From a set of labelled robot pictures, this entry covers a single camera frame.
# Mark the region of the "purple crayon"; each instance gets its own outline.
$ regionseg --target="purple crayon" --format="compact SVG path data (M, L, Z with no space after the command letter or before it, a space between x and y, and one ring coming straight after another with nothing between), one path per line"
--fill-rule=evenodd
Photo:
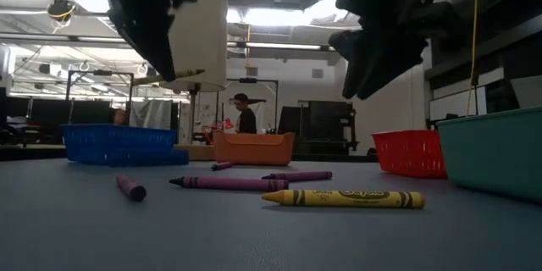
M220 170L220 169L229 169L232 166L234 166L234 164L232 162L222 162L222 163L218 163L218 164L213 164L213 166L211 166L211 169L213 171L216 171L216 170Z
M262 179L270 180L286 180L289 182L294 181L309 181L309 180L328 180L333 177L332 172L307 172L307 173L288 173L288 174L268 174Z
M288 181L231 179L210 177L180 177L169 181L185 188L204 188L228 191L279 191L288 190Z
M131 200L135 202L142 202L147 195L147 190L145 190L145 187L123 174L117 176L117 185L126 195L128 195Z

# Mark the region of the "gray table surface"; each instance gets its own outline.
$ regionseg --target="gray table surface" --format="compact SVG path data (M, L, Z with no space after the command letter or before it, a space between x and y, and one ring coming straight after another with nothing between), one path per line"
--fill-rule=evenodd
M288 168L111 169L66 160L0 163L0 269L15 270L535 270L542 207L379 171L375 163ZM332 170L319 190L421 191L424 210L281 207L257 193L189 190L182 175L260 178ZM142 203L115 186L128 174Z

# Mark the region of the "orange plastic basket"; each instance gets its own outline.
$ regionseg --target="orange plastic basket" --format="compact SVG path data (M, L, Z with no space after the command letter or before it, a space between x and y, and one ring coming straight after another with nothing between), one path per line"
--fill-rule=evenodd
M294 149L295 134L247 135L213 132L217 162L250 165L288 165Z
M383 171L417 178L447 178L437 131L385 132L373 138Z

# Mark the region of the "black shirt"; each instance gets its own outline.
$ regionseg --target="black shirt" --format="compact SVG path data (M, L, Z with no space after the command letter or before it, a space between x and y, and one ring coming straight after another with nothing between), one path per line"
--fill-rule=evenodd
M237 119L237 133L255 134L256 131L256 115L252 109L247 108L241 112Z

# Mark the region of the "red plastic basket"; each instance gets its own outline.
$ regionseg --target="red plastic basket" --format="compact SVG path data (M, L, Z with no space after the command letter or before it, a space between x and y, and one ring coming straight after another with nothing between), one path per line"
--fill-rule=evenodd
M417 178L448 177L437 131L385 132L373 138L383 171Z

